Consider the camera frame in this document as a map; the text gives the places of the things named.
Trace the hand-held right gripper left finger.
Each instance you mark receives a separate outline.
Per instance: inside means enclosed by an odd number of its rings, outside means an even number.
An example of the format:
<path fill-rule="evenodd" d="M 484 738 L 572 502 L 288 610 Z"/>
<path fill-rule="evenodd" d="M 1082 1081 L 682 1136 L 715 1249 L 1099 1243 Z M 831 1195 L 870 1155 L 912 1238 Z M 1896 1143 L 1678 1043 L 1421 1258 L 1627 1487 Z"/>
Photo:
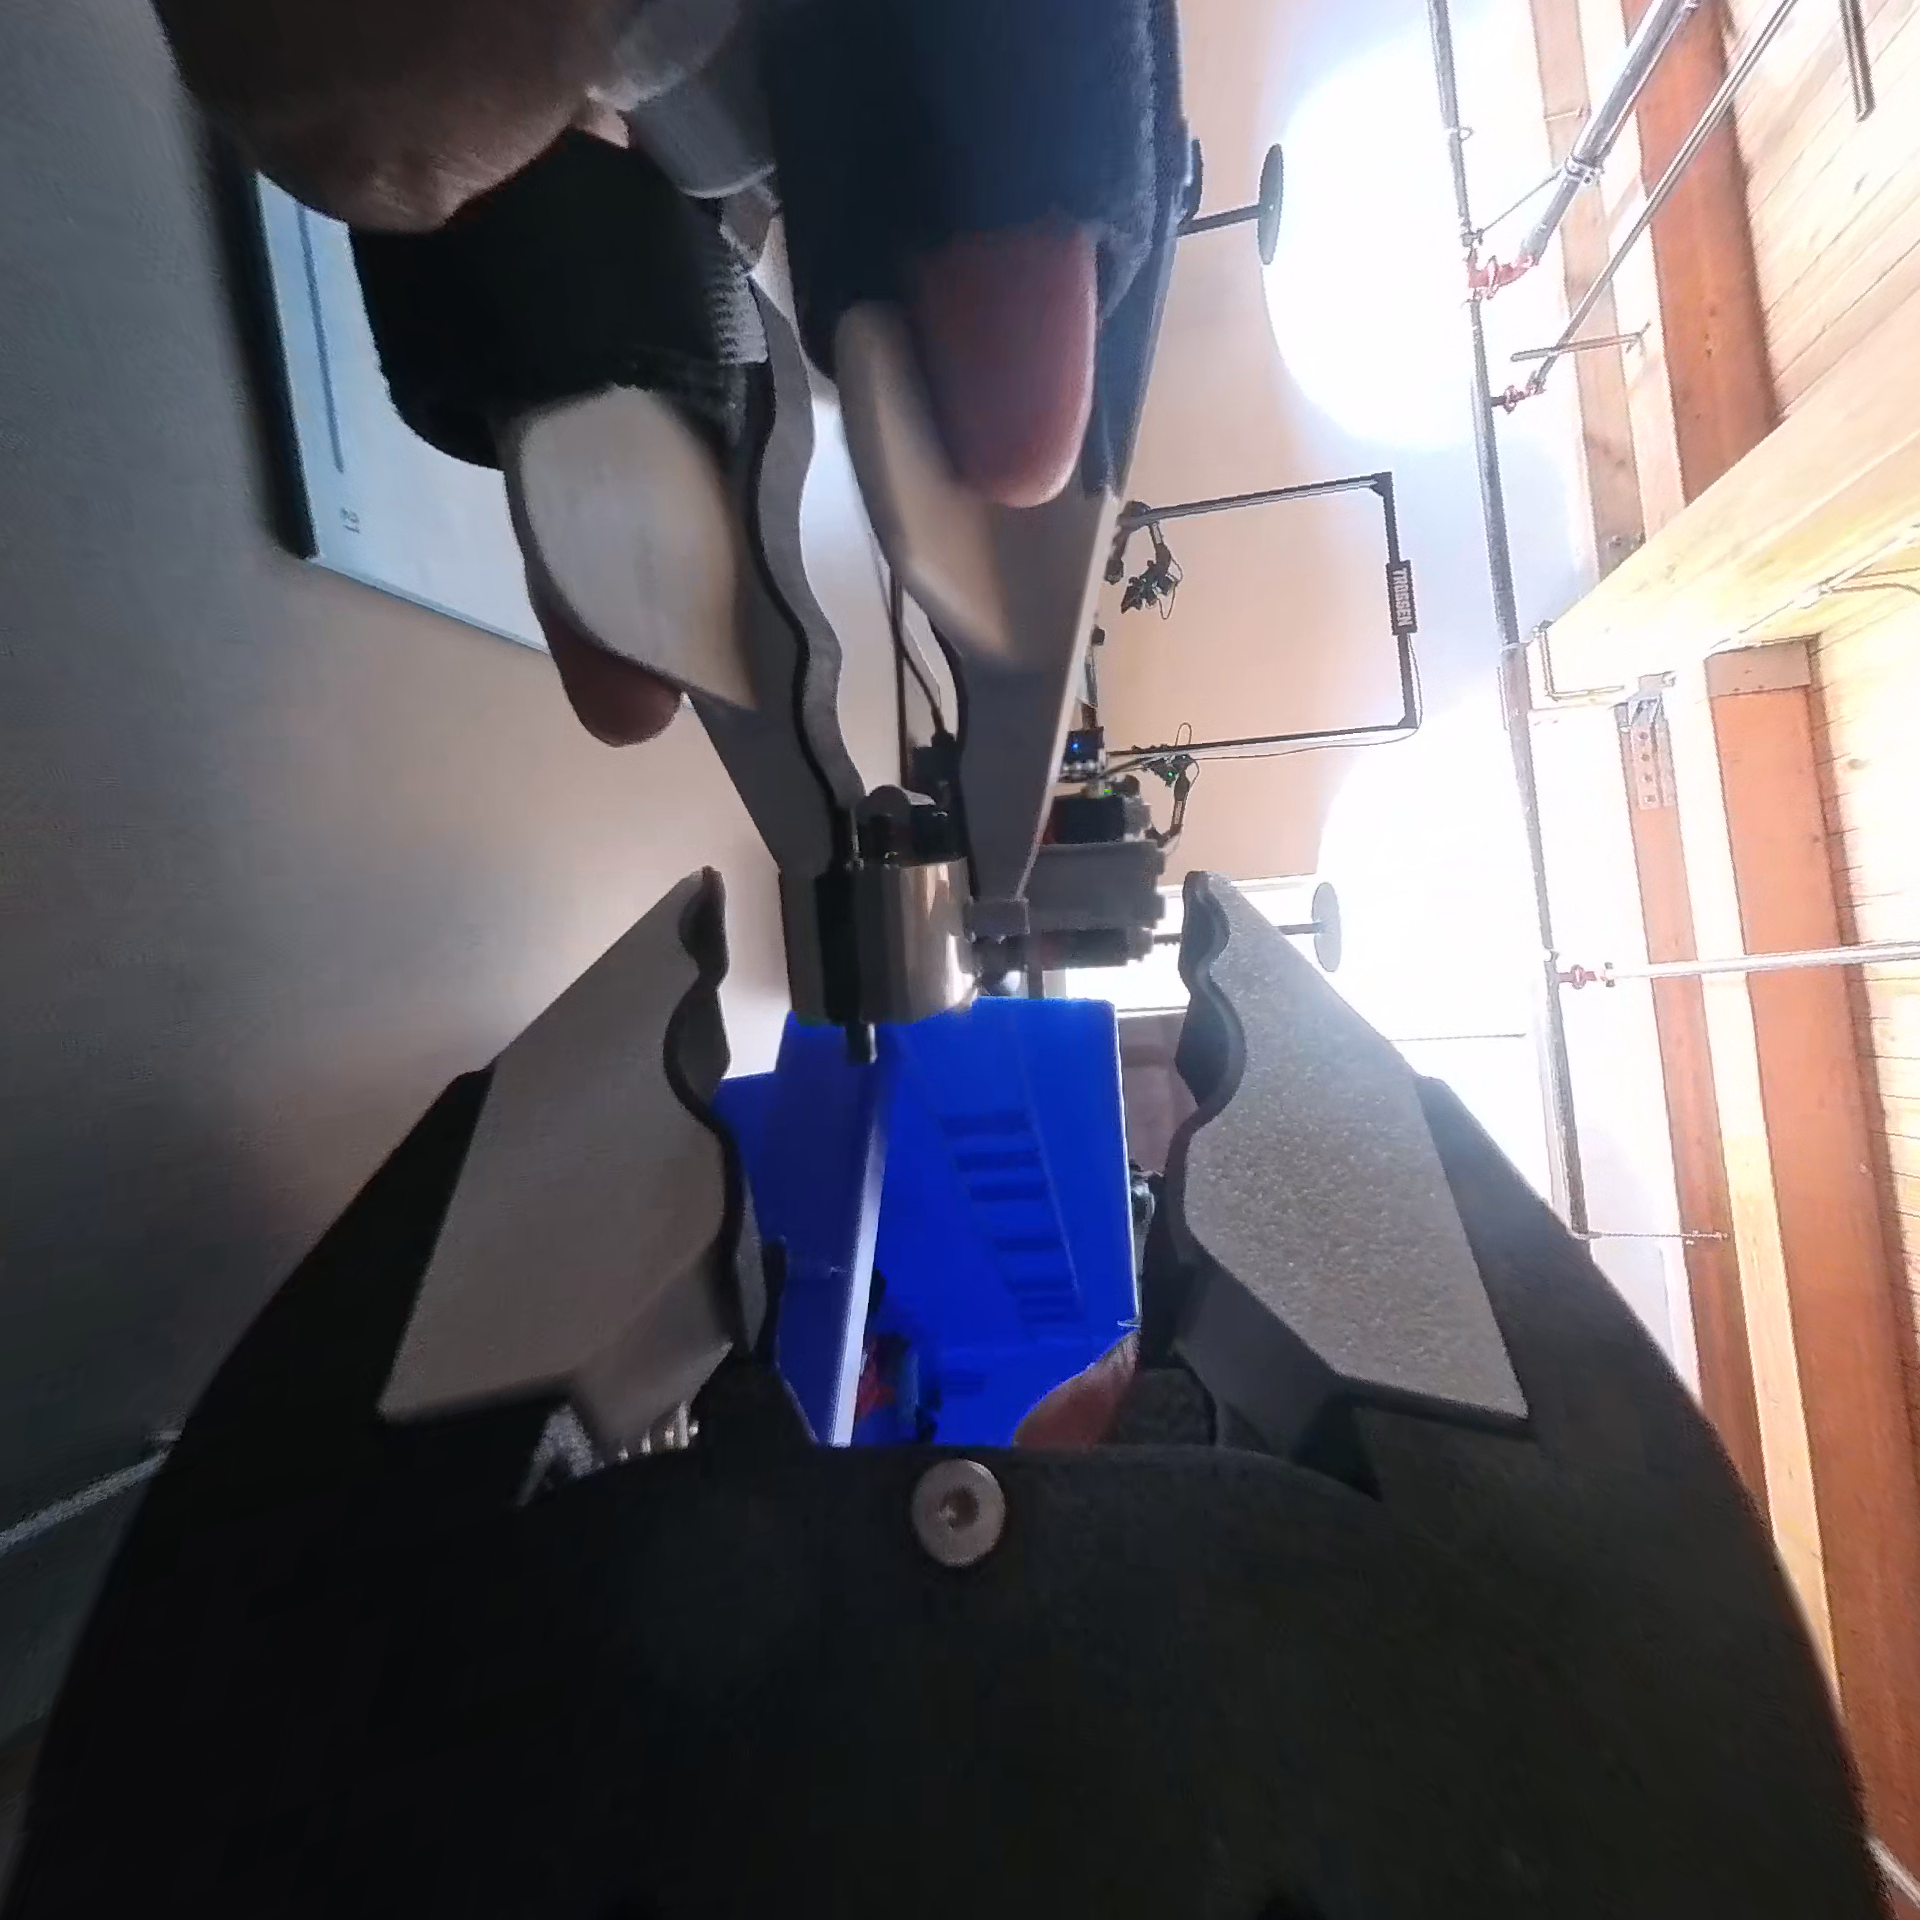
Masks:
<path fill-rule="evenodd" d="M 379 1414 L 555 1405 L 608 1458 L 684 1448 L 764 1317 L 728 1073 L 727 886 L 675 882 L 494 1062 Z"/>

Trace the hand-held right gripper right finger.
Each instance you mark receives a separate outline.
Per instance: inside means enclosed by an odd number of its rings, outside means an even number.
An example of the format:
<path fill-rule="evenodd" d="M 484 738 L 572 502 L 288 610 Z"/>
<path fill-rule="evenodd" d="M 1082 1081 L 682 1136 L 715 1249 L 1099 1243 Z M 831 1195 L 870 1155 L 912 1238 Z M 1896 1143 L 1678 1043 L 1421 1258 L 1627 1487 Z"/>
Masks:
<path fill-rule="evenodd" d="M 1213 873 L 1184 882 L 1179 973 L 1192 1111 L 1167 1151 L 1143 1349 L 1286 1464 L 1356 1462 L 1376 1410 L 1525 1434 L 1418 1074 Z"/>

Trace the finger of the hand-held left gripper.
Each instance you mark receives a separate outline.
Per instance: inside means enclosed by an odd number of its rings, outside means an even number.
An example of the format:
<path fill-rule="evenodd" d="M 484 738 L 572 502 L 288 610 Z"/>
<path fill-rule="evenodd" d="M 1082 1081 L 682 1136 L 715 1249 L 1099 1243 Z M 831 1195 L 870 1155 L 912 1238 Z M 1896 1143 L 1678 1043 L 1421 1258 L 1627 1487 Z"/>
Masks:
<path fill-rule="evenodd" d="M 1118 499 L 1082 478 L 1030 511 L 976 496 L 950 466 L 896 306 L 855 306 L 831 349 L 879 554 L 948 654 L 974 909 L 1024 911 Z"/>
<path fill-rule="evenodd" d="M 779 873 L 847 859 L 863 799 L 840 717 L 845 649 L 802 543 L 818 456 L 790 299 L 751 282 L 764 357 L 719 453 L 666 397 L 604 390 L 516 417 L 501 463 L 544 603 L 677 688 Z"/>

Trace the grey black toy brick model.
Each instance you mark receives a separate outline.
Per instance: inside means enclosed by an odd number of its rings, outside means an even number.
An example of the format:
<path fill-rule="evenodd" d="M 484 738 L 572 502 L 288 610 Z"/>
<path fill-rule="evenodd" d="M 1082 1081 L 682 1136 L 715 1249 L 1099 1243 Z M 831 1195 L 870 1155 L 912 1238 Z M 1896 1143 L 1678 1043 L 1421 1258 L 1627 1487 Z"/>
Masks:
<path fill-rule="evenodd" d="M 869 1033 L 1016 993 L 1030 976 L 1146 960 L 1166 850 L 1133 779 L 1052 800 L 1022 894 L 976 906 L 948 808 L 870 791 L 830 830 L 816 873 L 779 873 L 792 1014 Z"/>

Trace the blue plastic bin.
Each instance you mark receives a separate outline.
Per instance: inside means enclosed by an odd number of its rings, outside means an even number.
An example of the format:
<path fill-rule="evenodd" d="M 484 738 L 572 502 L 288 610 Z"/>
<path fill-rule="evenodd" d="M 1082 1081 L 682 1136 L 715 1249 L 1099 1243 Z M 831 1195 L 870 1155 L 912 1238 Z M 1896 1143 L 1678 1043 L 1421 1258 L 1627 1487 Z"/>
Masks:
<path fill-rule="evenodd" d="M 1106 1001 L 979 1000 L 883 1026 L 872 1063 L 788 1021 L 774 1069 L 714 1107 L 781 1253 L 773 1359 L 816 1443 L 850 1448 L 872 1330 L 918 1345 L 931 1446 L 1000 1450 L 1135 1323 Z"/>

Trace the colourful toy brick pile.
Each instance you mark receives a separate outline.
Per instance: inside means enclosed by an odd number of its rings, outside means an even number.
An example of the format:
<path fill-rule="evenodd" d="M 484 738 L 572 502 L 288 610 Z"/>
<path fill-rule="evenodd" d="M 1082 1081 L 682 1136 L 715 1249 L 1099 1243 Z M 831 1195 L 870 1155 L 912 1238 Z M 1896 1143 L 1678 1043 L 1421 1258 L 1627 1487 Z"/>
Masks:
<path fill-rule="evenodd" d="M 927 1448 L 939 1432 L 939 1394 L 920 1347 L 898 1330 L 866 1336 L 855 1382 L 853 1450 Z"/>

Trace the grey desk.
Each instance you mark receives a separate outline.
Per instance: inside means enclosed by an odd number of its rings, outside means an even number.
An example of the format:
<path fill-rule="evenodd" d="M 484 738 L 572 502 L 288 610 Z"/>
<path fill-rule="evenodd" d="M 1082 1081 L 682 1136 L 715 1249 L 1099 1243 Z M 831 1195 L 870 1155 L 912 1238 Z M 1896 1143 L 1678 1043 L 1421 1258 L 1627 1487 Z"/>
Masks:
<path fill-rule="evenodd" d="M 178 1429 L 454 1073 L 773 871 L 700 726 L 298 560 L 218 151 L 146 6 L 4 6 L 4 1525 Z"/>

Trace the person's right hand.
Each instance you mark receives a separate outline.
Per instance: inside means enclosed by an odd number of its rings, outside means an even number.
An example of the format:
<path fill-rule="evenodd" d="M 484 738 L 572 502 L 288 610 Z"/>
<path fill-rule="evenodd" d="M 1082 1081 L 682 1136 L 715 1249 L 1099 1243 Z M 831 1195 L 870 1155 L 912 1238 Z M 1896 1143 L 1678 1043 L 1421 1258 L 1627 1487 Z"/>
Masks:
<path fill-rule="evenodd" d="M 1091 1453 L 1108 1446 L 1135 1383 L 1138 1334 L 1124 1336 L 1077 1376 L 1054 1385 L 1015 1429 L 1015 1448 Z"/>

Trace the person's left hand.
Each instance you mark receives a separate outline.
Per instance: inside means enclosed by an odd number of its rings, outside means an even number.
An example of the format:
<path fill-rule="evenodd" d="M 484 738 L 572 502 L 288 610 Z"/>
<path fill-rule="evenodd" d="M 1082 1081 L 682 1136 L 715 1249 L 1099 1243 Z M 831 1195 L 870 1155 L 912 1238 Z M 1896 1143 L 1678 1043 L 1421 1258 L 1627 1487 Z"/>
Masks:
<path fill-rule="evenodd" d="M 431 233 L 563 134 L 634 146 L 610 94 L 744 6 L 157 6 L 183 83 L 253 168 L 362 233 Z M 1082 465 L 1098 262 L 1054 217 L 966 233 L 898 303 L 962 483 L 1030 511 Z"/>

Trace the toy brick instruction booklet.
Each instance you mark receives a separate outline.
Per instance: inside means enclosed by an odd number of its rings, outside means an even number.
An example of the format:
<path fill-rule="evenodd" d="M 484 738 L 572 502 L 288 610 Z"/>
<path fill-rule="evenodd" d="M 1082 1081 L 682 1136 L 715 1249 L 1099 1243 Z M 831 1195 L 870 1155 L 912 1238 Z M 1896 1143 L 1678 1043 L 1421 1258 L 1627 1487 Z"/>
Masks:
<path fill-rule="evenodd" d="M 492 469 L 395 411 L 343 225 L 245 176 L 255 314 L 292 552 L 348 581 L 544 651 Z"/>

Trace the black floor lamp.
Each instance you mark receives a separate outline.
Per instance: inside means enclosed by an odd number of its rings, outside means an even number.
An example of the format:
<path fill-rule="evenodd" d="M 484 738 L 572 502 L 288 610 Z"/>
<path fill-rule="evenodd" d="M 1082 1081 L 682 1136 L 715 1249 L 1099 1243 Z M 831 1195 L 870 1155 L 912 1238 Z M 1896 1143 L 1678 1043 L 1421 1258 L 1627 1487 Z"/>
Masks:
<path fill-rule="evenodd" d="M 1279 225 L 1286 193 L 1286 158 L 1279 142 L 1264 151 L 1258 193 L 1235 209 L 1205 210 L 1207 158 L 1199 138 L 1188 142 L 1188 173 L 1176 235 L 1182 241 L 1248 226 L 1255 235 L 1260 265 L 1269 271 L 1279 250 Z"/>
<path fill-rule="evenodd" d="M 1323 976 L 1341 965 L 1343 937 L 1338 889 L 1319 878 L 1264 880 L 1252 889 L 1261 920 L 1300 947 Z"/>

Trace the metal ceiling pipe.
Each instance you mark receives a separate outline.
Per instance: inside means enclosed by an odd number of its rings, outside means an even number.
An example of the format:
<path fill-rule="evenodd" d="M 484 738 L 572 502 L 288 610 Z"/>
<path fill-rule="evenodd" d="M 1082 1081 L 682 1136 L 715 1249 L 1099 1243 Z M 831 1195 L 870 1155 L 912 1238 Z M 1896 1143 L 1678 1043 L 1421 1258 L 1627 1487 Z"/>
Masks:
<path fill-rule="evenodd" d="M 1519 810 L 1519 842 L 1527 877 L 1527 970 L 1533 1014 L 1532 1030 L 1543 1070 L 1550 1186 L 1556 1213 L 1568 1231 L 1583 1241 L 1595 1241 L 1597 1229 L 1592 1222 L 1588 1169 L 1583 1142 L 1578 1127 L 1578 1093 L 1568 1048 L 1563 981 L 1559 970 L 1562 952 L 1552 922 L 1546 824 L 1541 814 L 1538 762 L 1533 753 L 1528 661 L 1519 631 L 1516 552 L 1506 511 L 1482 295 L 1475 291 L 1462 295 L 1462 325 L 1470 344 L 1467 379 L 1479 522 L 1495 608 L 1495 694 Z"/>

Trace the black frame stand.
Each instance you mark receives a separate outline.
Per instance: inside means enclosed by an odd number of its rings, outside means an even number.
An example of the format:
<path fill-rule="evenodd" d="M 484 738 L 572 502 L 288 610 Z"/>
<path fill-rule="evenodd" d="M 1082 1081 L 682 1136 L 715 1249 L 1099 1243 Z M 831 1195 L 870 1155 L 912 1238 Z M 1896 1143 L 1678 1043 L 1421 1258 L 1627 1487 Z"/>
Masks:
<path fill-rule="evenodd" d="M 1392 471 L 1364 471 L 1338 478 L 1322 478 L 1292 487 L 1267 487 L 1255 491 L 1238 491 L 1226 496 L 1202 496 L 1175 503 L 1146 503 L 1141 499 L 1119 509 L 1112 523 L 1110 557 L 1106 565 L 1103 586 L 1123 586 L 1123 610 L 1141 610 L 1147 603 L 1166 601 L 1164 593 L 1138 595 L 1138 575 L 1126 569 L 1126 550 L 1135 535 L 1147 535 L 1155 545 L 1155 563 L 1147 575 L 1164 579 L 1173 565 L 1166 529 L 1175 522 L 1216 520 L 1236 512 L 1264 512 L 1288 505 L 1304 505 L 1310 502 L 1368 495 L 1381 512 L 1382 523 L 1382 598 L 1386 618 L 1392 643 L 1397 645 L 1398 695 L 1402 712 L 1397 719 L 1381 726 L 1364 727 L 1323 727 L 1304 733 L 1269 733 L 1255 737 L 1228 738 L 1170 738 L 1155 744 L 1128 744 L 1110 753 L 1110 768 L 1118 770 L 1124 762 L 1147 763 L 1188 758 L 1190 762 L 1250 762 L 1278 759 L 1310 753 L 1362 751 L 1397 745 L 1404 738 L 1418 737 L 1424 726 L 1424 686 L 1415 651 L 1419 631 L 1418 591 L 1412 583 L 1412 565 L 1402 550 L 1402 518 L 1398 496 Z"/>

